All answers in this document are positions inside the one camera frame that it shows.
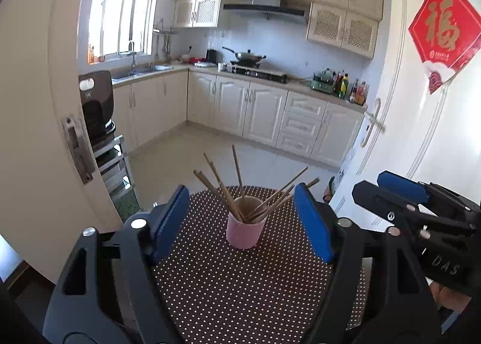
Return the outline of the person hand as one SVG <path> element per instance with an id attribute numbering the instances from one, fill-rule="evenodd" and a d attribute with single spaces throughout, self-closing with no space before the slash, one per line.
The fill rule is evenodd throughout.
<path id="1" fill-rule="evenodd" d="M 451 290 L 435 281 L 430 283 L 431 294 L 437 304 L 461 314 L 471 301 L 471 297 Z"/>

